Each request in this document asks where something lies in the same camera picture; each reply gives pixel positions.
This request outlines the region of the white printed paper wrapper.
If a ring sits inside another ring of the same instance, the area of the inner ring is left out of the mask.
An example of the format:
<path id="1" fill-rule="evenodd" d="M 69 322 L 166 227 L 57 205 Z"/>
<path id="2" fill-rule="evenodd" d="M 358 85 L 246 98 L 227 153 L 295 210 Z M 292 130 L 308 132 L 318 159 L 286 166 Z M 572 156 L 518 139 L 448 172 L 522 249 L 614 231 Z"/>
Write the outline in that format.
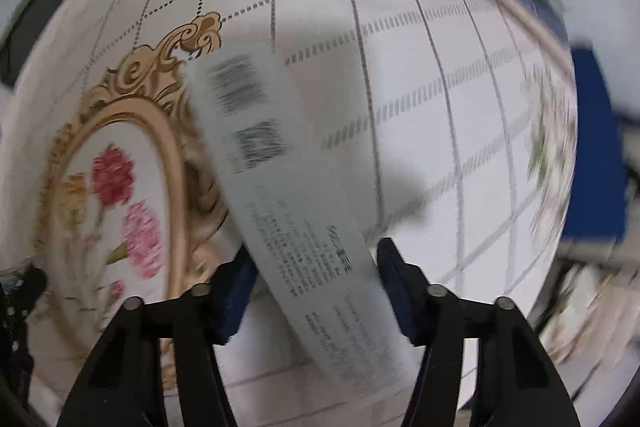
<path id="1" fill-rule="evenodd" d="M 410 343 L 280 57 L 228 43 L 186 65 L 184 84 L 243 242 L 319 369 L 365 403 L 408 387 Z"/>

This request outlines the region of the white floral grid tablecloth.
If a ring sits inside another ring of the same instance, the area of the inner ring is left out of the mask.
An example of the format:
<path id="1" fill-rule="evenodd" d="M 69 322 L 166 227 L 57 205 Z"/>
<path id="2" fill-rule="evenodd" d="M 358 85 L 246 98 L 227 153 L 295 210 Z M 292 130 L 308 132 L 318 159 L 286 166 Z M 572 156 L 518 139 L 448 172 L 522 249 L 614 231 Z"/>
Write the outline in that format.
<path id="1" fill-rule="evenodd" d="M 49 286 L 29 314 L 30 404 L 54 425 L 122 300 L 208 279 L 238 243 L 180 72 L 267 43 L 369 243 L 460 297 L 529 312 L 564 225 L 575 83 L 514 0 L 65 0 L 1 139 L 1 264 Z"/>

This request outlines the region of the blue chair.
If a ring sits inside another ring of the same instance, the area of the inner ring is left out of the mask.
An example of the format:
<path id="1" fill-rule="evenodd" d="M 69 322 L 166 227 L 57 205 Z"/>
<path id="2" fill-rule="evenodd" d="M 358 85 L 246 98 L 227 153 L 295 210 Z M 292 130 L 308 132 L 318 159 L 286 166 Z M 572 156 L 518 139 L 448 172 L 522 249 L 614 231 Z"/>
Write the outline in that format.
<path id="1" fill-rule="evenodd" d="M 627 230 L 627 181 L 620 120 L 597 55 L 573 46 L 577 148 L 563 241 L 620 241 Z"/>

